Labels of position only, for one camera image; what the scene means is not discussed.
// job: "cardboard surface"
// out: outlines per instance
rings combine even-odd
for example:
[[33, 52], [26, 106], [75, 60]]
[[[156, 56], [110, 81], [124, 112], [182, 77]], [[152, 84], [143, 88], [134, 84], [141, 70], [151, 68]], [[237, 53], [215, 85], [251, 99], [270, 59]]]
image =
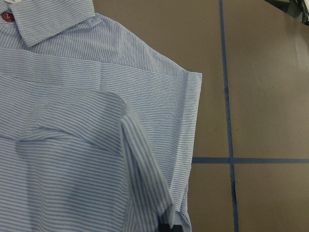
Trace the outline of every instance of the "cardboard surface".
[[233, 232], [228, 164], [193, 164], [188, 211], [193, 232]]
[[234, 157], [309, 158], [309, 27], [263, 0], [224, 19]]
[[217, 0], [94, 0], [96, 12], [123, 24], [189, 71], [203, 73], [194, 156], [228, 157]]
[[307, 232], [309, 164], [235, 166], [239, 232]]

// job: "shirt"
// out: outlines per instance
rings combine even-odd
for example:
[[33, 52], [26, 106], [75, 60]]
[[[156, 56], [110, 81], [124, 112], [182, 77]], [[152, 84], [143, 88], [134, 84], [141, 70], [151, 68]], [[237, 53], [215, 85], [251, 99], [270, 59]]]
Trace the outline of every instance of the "shirt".
[[2, 231], [155, 231], [173, 223], [147, 136], [118, 94], [0, 75], [0, 109]]
[[[10, 6], [16, 22], [0, 23], [1, 72], [47, 85], [118, 92], [148, 134], [175, 199], [174, 224], [190, 231], [187, 189], [201, 74], [181, 68], [118, 22], [100, 14], [93, 16], [91, 7], [72, 3], [89, 1], [67, 1], [74, 11], [83, 12], [75, 19], [78, 24], [61, 20], [58, 15], [66, 15], [69, 9], [54, 2], [24, 0]], [[44, 29], [48, 22], [60, 29]], [[26, 33], [28, 30], [40, 33]]]

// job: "striped shirt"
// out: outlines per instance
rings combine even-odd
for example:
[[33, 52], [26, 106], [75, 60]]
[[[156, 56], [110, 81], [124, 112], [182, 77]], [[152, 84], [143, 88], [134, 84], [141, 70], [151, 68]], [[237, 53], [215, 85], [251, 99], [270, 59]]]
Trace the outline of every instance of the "striped shirt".
[[155, 231], [173, 223], [166, 181], [118, 94], [0, 75], [0, 109], [1, 231]]
[[[0, 9], [7, 10], [1, 1]], [[119, 93], [148, 134], [175, 199], [174, 224], [190, 231], [187, 190], [201, 74], [184, 70], [110, 18], [93, 16], [88, 0], [66, 1], [74, 12], [83, 12], [73, 21], [59, 20], [68, 9], [54, 2], [11, 5], [16, 22], [0, 22], [0, 72], [46, 86]], [[44, 29], [49, 22], [55, 30]]]

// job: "blue tape line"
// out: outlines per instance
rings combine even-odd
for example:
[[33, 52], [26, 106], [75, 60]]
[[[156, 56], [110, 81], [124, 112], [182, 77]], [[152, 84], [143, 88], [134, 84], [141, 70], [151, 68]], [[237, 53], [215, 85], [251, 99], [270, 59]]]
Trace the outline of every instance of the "blue tape line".
[[231, 113], [230, 113], [230, 102], [229, 102], [229, 94], [228, 94], [223, 1], [222, 0], [219, 0], [219, 10], [220, 10], [220, 29], [221, 29], [223, 77], [224, 77], [224, 89], [225, 89], [225, 111], [226, 111], [227, 139], [228, 139], [228, 151], [229, 151], [229, 161], [230, 161], [230, 176], [231, 176], [231, 189], [232, 189], [232, 201], [233, 201], [234, 228], [235, 228], [235, 232], [239, 232], [238, 210], [237, 210], [237, 199], [236, 199], [236, 186], [235, 186], [234, 153], [233, 153], [232, 127], [231, 127]]
[[193, 157], [192, 163], [230, 163], [230, 159], [213, 157]]
[[309, 159], [234, 158], [234, 163], [309, 163]]
[[[259, 164], [259, 163], [309, 163], [309, 159], [269, 159], [269, 158], [233, 158], [234, 164]], [[230, 158], [217, 158], [217, 157], [193, 157], [192, 163], [230, 163]]]

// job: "red button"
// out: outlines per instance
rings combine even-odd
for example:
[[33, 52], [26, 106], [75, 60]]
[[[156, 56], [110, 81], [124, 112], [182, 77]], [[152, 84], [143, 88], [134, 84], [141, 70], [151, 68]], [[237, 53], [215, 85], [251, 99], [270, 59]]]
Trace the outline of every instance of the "red button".
[[7, 22], [14, 22], [14, 15], [10, 12], [4, 12], [1, 17]]

